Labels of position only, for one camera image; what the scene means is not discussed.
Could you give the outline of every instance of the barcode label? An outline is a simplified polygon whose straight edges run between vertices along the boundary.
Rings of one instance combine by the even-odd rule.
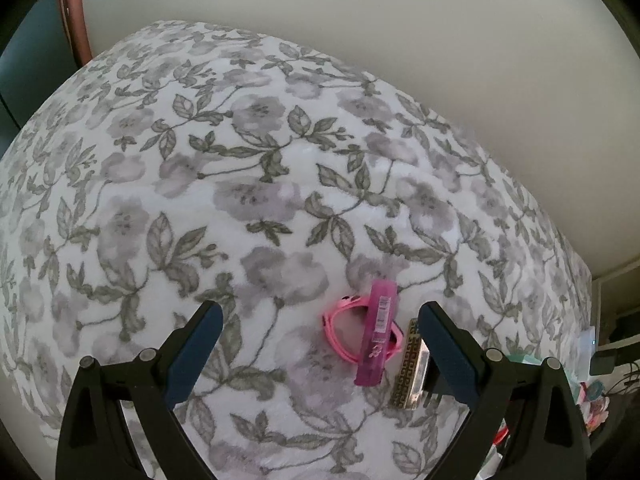
[[[388,296],[380,296],[378,301],[378,314],[376,316],[376,327],[374,332],[386,332],[386,324],[389,321],[389,313],[391,312],[391,298]]]

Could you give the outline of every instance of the pink headband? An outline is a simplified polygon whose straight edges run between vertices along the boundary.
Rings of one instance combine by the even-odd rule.
[[[338,314],[343,313],[345,310],[349,310],[350,308],[356,307],[369,307],[369,297],[368,296],[345,296],[338,303],[322,314],[322,325],[324,325],[324,334],[326,335],[329,344],[335,350],[335,352],[345,361],[358,364],[360,356],[357,354],[352,354],[346,348],[342,346],[340,343],[334,329],[334,319]],[[386,360],[391,359],[395,354],[402,350],[402,339],[404,335],[402,334],[402,330],[400,330],[399,326],[396,325],[396,322],[391,324],[391,336],[389,341],[389,346],[386,350]]]

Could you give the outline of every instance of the gold harmonica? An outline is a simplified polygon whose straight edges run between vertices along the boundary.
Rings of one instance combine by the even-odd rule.
[[[402,410],[415,410],[422,397],[422,385],[427,375],[429,349],[418,332],[418,318],[409,322],[402,368],[396,375],[389,405]]]

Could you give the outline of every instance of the gray flower pattern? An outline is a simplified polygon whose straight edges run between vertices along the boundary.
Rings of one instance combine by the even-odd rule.
[[[216,184],[213,203],[241,222],[287,222],[302,208],[303,200],[300,196],[300,186],[297,184],[228,180]]]
[[[232,124],[238,131],[263,136],[282,127],[285,107],[277,97],[250,94],[236,100],[231,110]]]
[[[467,131],[247,30],[157,22],[95,57],[0,160],[0,219],[0,367],[51,439],[82,355],[130,360],[222,306],[176,409],[221,480],[426,475],[464,410],[409,420],[391,366],[357,388],[324,340],[321,313],[375,278],[398,282],[402,328],[437,300],[483,346],[569,374],[589,323],[588,268]]]

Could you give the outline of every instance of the pink object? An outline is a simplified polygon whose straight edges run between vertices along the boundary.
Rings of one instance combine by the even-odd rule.
[[[374,280],[360,348],[356,386],[376,386],[382,381],[391,325],[398,306],[398,285],[391,280]]]
[[[581,404],[585,400],[587,400],[587,385],[585,383],[580,383],[580,393],[578,394],[577,404]]]
[[[498,433],[496,433],[494,438],[494,446],[497,446],[498,444],[500,444],[508,434],[509,434],[509,428],[505,424],[502,428],[500,428],[500,430],[498,430]]]
[[[58,0],[62,13],[62,24],[74,59],[78,66],[84,66],[93,59],[89,37],[86,33],[82,0]]]
[[[336,316],[338,316],[338,314],[341,314],[346,310],[349,310],[350,308],[358,307],[364,307],[368,309],[369,297],[351,296],[350,298],[342,298],[340,301],[338,301],[334,308],[322,314],[322,324],[324,325],[324,334],[326,335],[327,341],[342,359],[353,364],[358,364],[360,356],[349,352],[344,346],[342,346],[340,340],[338,339],[338,336],[335,333],[334,319]],[[394,355],[402,350],[403,339],[404,335],[402,334],[402,330],[400,330],[400,327],[396,325],[395,322],[393,322],[391,325],[391,333],[389,336],[389,345],[386,349],[385,361],[391,359]]]
[[[604,410],[602,412],[598,412],[595,414],[591,413],[591,416],[586,423],[587,433],[591,434],[595,430],[597,430],[599,425],[605,422],[608,417],[609,417],[609,412],[607,410]]]

